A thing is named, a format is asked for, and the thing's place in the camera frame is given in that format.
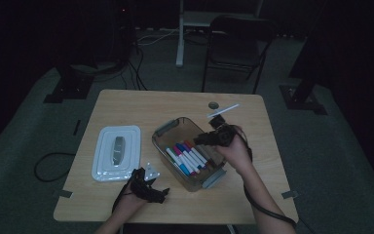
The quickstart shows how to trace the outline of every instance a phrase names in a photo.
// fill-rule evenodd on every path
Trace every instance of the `black chair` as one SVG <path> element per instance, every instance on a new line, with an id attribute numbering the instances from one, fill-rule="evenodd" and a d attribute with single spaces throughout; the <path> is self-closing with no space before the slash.
<path id="1" fill-rule="evenodd" d="M 253 94 L 256 93 L 266 53 L 277 36 L 276 25 L 267 19 L 238 18 L 223 15 L 215 18 L 209 27 L 205 74 L 205 91 L 209 68 L 234 69 L 248 72 L 248 80 L 259 67 Z"/>

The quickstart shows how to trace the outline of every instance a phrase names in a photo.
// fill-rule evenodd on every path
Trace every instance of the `box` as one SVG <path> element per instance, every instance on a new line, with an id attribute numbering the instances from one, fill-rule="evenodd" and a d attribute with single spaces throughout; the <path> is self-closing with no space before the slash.
<path id="1" fill-rule="evenodd" d="M 195 145 L 194 138 L 202 133 L 204 131 L 192 120 L 180 117 L 165 123 L 152 136 L 153 144 L 160 151 L 162 162 L 190 192 L 198 191 L 201 188 L 211 188 L 226 174 L 226 171 L 223 170 L 226 161 L 222 155 L 211 146 Z M 177 163 L 168 153 L 168 148 L 173 148 L 178 143 L 185 143 L 186 140 L 191 144 L 190 146 L 193 146 L 193 150 L 197 150 L 206 159 L 206 166 L 201 167 L 199 173 L 193 173 L 192 175 L 186 175 L 188 172 L 185 168 L 183 170 L 183 167 L 178 165 L 178 163 L 182 163 L 179 157 Z"/>

